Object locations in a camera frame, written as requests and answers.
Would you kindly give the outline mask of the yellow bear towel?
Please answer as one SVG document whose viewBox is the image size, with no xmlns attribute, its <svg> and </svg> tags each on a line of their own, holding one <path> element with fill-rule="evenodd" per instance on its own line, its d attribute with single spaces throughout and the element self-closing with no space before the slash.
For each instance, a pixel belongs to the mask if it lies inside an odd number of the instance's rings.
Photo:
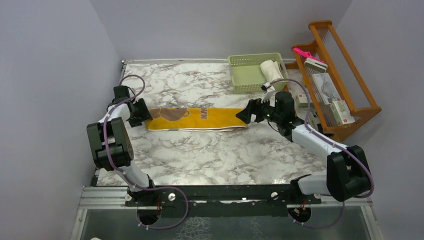
<svg viewBox="0 0 424 240">
<path fill-rule="evenodd" d="M 240 108 L 150 108 L 152 119 L 145 124 L 148 131 L 231 131 L 248 126 L 236 117 L 240 111 Z"/>
</svg>

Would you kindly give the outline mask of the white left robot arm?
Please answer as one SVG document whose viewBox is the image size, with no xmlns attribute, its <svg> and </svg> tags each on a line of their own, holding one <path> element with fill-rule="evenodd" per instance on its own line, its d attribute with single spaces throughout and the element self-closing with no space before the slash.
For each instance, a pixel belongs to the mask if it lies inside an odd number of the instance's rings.
<svg viewBox="0 0 424 240">
<path fill-rule="evenodd" d="M 135 164 L 134 150 L 125 123 L 138 127 L 152 116 L 145 101 L 135 100 L 129 87 L 120 85 L 113 88 L 114 99 L 108 105 L 105 116 L 86 127 L 89 146 L 94 164 L 120 176 L 144 205 L 157 200 L 157 191 L 150 176 Z"/>
</svg>

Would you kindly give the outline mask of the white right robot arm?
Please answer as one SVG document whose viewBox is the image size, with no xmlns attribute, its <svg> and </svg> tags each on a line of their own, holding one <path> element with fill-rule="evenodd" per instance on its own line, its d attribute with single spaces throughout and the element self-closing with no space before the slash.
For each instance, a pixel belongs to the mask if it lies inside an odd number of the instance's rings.
<svg viewBox="0 0 424 240">
<path fill-rule="evenodd" d="M 326 164 L 325 174 L 305 175 L 291 181 L 293 186 L 288 196 L 292 202 L 300 204 L 309 195 L 331 196 L 343 202 L 350 198 L 367 198 L 373 193 L 375 184 L 363 149 L 338 143 L 297 117 L 289 92 L 277 92 L 273 106 L 268 100 L 251 99 L 235 116 L 245 124 L 251 122 L 252 116 L 256 123 L 275 123 L 280 135 L 308 149 Z"/>
</svg>

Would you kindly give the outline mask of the white towel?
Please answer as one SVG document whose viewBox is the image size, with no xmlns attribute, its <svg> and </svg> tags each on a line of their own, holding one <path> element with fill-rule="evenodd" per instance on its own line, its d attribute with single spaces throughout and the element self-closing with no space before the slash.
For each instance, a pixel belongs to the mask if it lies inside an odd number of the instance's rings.
<svg viewBox="0 0 424 240">
<path fill-rule="evenodd" d="M 276 61 L 266 60 L 260 64 L 260 69 L 269 83 L 284 78 Z"/>
</svg>

